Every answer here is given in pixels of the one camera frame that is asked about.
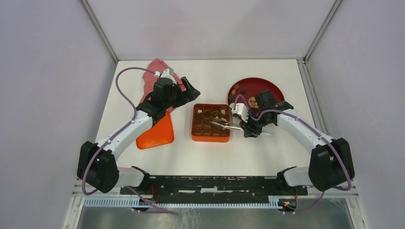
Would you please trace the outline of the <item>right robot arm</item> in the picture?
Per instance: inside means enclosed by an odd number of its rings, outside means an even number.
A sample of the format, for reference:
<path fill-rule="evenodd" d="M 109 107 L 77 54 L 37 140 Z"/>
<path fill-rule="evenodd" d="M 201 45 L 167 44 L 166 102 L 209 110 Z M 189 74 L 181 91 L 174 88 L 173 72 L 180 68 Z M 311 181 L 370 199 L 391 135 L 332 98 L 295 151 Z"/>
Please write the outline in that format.
<path fill-rule="evenodd" d="M 258 137 L 263 127 L 273 124 L 289 133 L 310 154 L 307 167 L 291 167 L 278 173 L 276 189 L 287 195 L 295 186 L 312 186 L 319 191 L 331 188 L 349 191 L 355 176 L 351 149 L 344 138 L 333 138 L 307 123 L 294 107 L 277 102 L 270 91 L 255 96 L 256 108 L 238 95 L 231 112 L 241 119 L 244 137 Z"/>

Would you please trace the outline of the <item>silver white-handled tongs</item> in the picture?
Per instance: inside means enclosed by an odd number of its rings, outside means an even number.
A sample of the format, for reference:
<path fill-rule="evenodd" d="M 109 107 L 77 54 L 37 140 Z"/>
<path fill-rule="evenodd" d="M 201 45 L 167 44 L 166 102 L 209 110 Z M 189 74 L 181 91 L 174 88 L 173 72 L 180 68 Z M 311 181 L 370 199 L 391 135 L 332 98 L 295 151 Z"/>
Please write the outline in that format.
<path fill-rule="evenodd" d="M 275 135 L 274 132 L 271 131 L 263 131 L 261 130 L 259 133 L 254 133 L 249 130 L 243 129 L 239 124 L 233 123 L 233 122 L 228 122 L 224 121 L 221 119 L 213 119 L 209 122 L 211 125 L 221 128 L 221 129 L 229 129 L 229 130 L 238 130 L 238 131 L 243 131 L 244 132 L 244 137 L 259 137 L 261 134 L 264 135 Z"/>

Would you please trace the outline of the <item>orange chocolate box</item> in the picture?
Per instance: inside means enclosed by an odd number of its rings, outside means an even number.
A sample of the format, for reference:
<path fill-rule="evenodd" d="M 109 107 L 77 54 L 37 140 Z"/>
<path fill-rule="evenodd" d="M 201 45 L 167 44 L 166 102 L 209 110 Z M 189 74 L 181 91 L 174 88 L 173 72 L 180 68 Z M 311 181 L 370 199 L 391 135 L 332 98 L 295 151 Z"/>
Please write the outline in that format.
<path fill-rule="evenodd" d="M 192 112 L 191 137 L 195 142 L 226 143 L 230 140 L 229 129 L 214 122 L 231 121 L 230 108 L 226 104 L 195 104 Z"/>

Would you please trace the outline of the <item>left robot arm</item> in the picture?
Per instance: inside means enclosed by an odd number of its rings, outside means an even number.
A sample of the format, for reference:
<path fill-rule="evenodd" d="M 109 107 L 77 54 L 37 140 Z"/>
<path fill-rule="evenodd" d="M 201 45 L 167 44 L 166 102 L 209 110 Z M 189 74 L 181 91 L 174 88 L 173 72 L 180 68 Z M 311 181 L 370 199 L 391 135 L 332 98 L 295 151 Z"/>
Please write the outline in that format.
<path fill-rule="evenodd" d="M 82 180 L 82 192 L 90 195 L 85 186 L 108 193 L 115 187 L 130 186 L 138 194 L 149 191 L 150 181 L 145 173 L 135 167 L 118 167 L 121 154 L 142 135 L 155 126 L 169 108 L 177 108 L 200 96 L 186 77 L 181 78 L 185 90 L 169 78 L 160 77 L 153 90 L 136 107 L 135 113 L 126 123 L 97 143 L 85 142 L 81 146 L 77 176 Z"/>

